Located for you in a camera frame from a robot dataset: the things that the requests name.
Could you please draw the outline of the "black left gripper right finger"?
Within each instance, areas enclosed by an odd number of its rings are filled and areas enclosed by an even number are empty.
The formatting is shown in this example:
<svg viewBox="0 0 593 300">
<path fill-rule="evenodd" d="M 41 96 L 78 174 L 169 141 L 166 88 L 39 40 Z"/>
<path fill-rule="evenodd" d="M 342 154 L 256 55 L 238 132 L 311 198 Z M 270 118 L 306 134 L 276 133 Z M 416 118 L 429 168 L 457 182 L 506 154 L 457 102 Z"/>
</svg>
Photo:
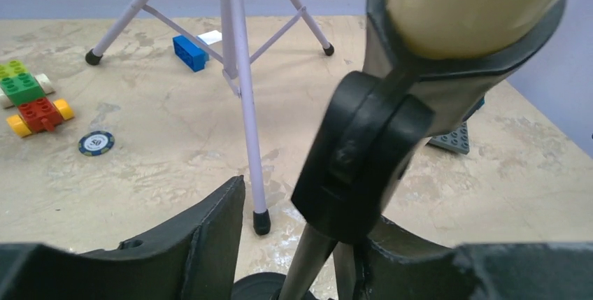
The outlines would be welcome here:
<svg viewBox="0 0 593 300">
<path fill-rule="evenodd" d="M 358 247 L 358 299 L 591 299 L 592 243 L 425 240 L 382 218 Z"/>
</svg>

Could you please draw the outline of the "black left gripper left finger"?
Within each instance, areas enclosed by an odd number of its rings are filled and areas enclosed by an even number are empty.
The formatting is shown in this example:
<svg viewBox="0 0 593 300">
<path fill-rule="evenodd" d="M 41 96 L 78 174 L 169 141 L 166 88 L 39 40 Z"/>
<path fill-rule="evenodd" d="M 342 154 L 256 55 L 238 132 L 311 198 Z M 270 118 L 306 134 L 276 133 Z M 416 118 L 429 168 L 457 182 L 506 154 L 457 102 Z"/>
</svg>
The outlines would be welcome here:
<svg viewBox="0 0 593 300">
<path fill-rule="evenodd" d="M 235 176 L 196 205 L 114 250 L 1 246 L 2 299 L 229 299 L 243 226 Z"/>
</svg>

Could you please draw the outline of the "black desktop microphone stand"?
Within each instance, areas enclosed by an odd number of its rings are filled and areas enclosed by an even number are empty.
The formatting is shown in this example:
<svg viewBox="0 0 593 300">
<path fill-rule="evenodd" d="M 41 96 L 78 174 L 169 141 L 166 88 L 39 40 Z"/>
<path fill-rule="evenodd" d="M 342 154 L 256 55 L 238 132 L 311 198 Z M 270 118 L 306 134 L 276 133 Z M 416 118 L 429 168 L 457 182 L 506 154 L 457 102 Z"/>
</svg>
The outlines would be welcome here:
<svg viewBox="0 0 593 300">
<path fill-rule="evenodd" d="M 493 87 L 532 58 L 561 22 L 557 0 L 522 38 L 488 55 L 431 59 L 414 53 L 391 20 L 387 0 L 366 0 L 361 71 L 347 74 L 329 102 L 292 203 L 306 221 L 286 274 L 256 273 L 233 286 L 233 299 L 311 299 L 329 257 L 340 299 L 358 299 L 358 247 L 424 142 L 458 128 Z"/>
</svg>

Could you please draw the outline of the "cream yellow microphone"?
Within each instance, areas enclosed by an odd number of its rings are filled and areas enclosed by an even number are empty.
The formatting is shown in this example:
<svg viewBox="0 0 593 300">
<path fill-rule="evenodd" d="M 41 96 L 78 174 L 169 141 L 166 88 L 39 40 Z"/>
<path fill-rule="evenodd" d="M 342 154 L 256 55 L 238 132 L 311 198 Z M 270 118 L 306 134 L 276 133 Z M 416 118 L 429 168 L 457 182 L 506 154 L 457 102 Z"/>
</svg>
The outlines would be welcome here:
<svg viewBox="0 0 593 300">
<path fill-rule="evenodd" d="M 407 46 L 431 59 L 488 55 L 518 41 L 557 0 L 387 0 Z"/>
</svg>

